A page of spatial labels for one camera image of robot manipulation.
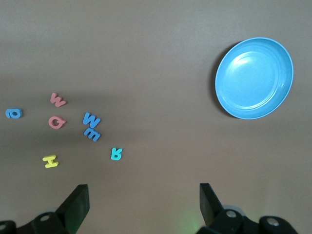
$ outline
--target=foam letter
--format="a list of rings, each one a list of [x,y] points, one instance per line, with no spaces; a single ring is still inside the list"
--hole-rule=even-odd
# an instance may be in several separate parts
[[[121,159],[122,148],[116,151],[116,148],[112,148],[111,160],[120,160]]]
[[[58,97],[57,93],[52,93],[51,98],[50,98],[50,102],[51,103],[55,103],[56,107],[60,107],[62,105],[65,105],[67,103],[67,101],[62,101],[62,97]]]
[[[90,128],[95,128],[100,121],[101,121],[100,118],[96,119],[96,116],[90,116],[90,113],[86,112],[86,114],[84,115],[82,123],[85,125],[90,123]]]
[[[85,136],[87,136],[88,134],[88,138],[91,139],[93,138],[93,141],[97,141],[99,139],[99,137],[101,136],[101,133],[98,133],[97,131],[95,131],[93,128],[87,128],[86,131],[84,131],[83,133]]]
[[[43,157],[42,161],[47,161],[48,163],[45,165],[45,168],[50,168],[50,167],[56,167],[58,166],[58,162],[54,162],[53,160],[56,159],[56,155],[50,155]]]
[[[66,123],[65,120],[63,120],[61,117],[58,116],[52,116],[49,118],[49,125],[53,129],[59,129]]]
[[[11,108],[11,109],[7,109],[5,111],[5,116],[7,118],[20,118],[22,116],[22,111],[21,109],[17,109],[17,108]]]

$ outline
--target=blue letter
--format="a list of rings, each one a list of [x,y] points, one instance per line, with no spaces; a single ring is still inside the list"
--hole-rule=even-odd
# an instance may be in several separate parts
[[[84,115],[82,123],[85,125],[90,123],[90,128],[95,128],[100,121],[101,121],[100,118],[96,119],[96,116],[90,116],[90,113],[86,112],[86,114]]]
[[[87,128],[86,131],[84,131],[83,133],[85,136],[87,136],[88,134],[88,138],[91,139],[93,138],[93,141],[97,141],[99,139],[99,137],[101,136],[100,133],[98,133],[97,131],[95,131],[92,128]]]
[[[121,151],[122,151],[122,148],[118,149],[117,151],[116,151],[116,148],[112,148],[111,159],[112,160],[120,160],[121,159]]]
[[[8,118],[20,118],[21,115],[21,109],[12,108],[5,111],[5,116],[7,116]]]

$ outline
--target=blue plate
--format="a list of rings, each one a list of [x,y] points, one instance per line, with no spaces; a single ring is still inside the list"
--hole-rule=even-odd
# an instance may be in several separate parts
[[[234,46],[221,61],[215,78],[222,107],[242,119],[274,111],[293,82],[293,62],[283,45],[270,38],[251,38]]]

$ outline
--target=black mechanical part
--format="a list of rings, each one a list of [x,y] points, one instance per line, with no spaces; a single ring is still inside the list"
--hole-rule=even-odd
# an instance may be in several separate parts
[[[286,220],[263,216],[253,222],[239,212],[221,205],[210,184],[200,184],[200,210],[206,227],[197,234],[298,234]]]
[[[19,228],[14,221],[1,221],[0,234],[75,234],[89,209],[88,185],[78,185],[55,212],[40,214]]]

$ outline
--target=pink letter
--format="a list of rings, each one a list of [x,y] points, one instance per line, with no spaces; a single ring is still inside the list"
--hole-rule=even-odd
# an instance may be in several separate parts
[[[62,97],[58,97],[57,93],[52,93],[51,98],[50,98],[50,102],[51,103],[55,103],[56,107],[60,107],[62,105],[65,105],[67,103],[67,101],[62,101]]]
[[[59,129],[66,123],[65,120],[63,120],[61,117],[58,116],[52,116],[49,118],[49,125],[53,129]]]

